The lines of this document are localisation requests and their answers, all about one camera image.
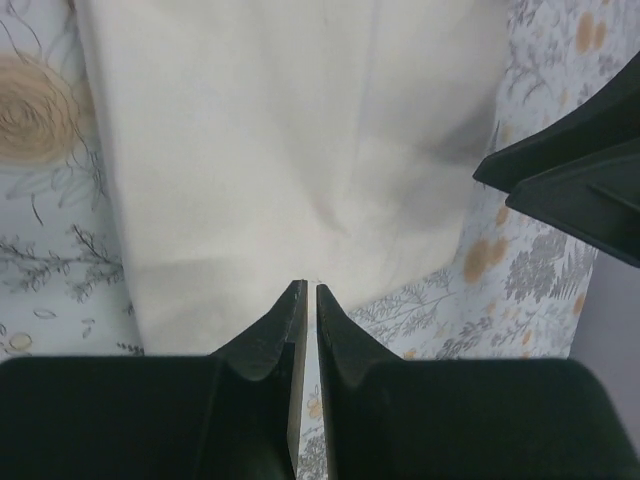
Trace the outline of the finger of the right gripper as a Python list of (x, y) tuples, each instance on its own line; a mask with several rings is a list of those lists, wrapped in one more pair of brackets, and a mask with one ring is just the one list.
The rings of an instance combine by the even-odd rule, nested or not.
[(544, 130), (484, 158), (473, 178), (509, 193), (521, 181), (639, 137), (639, 59)]
[(638, 267), (639, 141), (528, 178), (506, 205)]

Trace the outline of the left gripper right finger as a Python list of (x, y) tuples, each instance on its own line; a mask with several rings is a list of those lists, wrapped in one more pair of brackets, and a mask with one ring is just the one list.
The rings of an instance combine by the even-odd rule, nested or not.
[(332, 479), (626, 479), (601, 383), (564, 359), (405, 360), (316, 290)]

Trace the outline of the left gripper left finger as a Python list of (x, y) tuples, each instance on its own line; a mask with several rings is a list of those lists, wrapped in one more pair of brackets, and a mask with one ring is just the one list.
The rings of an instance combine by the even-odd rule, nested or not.
[(1, 366), (5, 479), (292, 479), (307, 285), (206, 356), (21, 357)]

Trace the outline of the cream white t shirt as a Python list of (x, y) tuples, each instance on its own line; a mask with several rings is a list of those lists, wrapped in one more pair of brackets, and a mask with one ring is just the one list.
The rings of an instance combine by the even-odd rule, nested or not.
[(342, 306), (449, 264), (504, 1), (79, 1), (149, 354), (209, 353), (298, 279)]

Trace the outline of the floral patterned table mat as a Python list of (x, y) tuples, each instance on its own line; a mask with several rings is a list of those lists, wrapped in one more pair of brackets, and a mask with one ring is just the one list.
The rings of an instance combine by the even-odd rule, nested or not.
[[(77, 2), (1, 5), (1, 366), (21, 357), (206, 356), (143, 347)], [(482, 158), (574, 111), (639, 51), (635, 1), (504, 2), (508, 49)], [(597, 254), (473, 180), (446, 266), (353, 309), (306, 281), (328, 286), (405, 360), (565, 358)]]

